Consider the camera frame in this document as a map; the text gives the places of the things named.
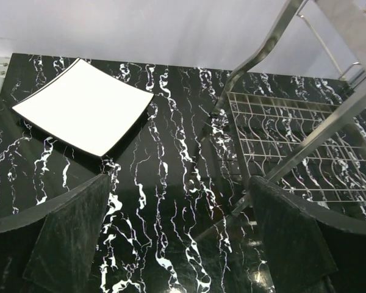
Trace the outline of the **white square plate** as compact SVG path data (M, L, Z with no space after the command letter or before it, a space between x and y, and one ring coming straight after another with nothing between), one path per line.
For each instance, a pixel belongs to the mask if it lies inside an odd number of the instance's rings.
M59 141L103 157L132 128L153 96L77 58L12 109Z

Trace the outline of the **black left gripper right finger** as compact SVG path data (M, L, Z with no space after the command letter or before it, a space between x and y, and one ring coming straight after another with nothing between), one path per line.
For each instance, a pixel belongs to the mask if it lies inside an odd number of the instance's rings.
M366 292L366 221L260 176L248 193L277 292Z

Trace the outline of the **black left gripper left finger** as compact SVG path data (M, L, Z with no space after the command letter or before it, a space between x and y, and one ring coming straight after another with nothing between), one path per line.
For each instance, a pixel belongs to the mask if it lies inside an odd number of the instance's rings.
M100 174L1 217L0 292L86 292L109 192Z

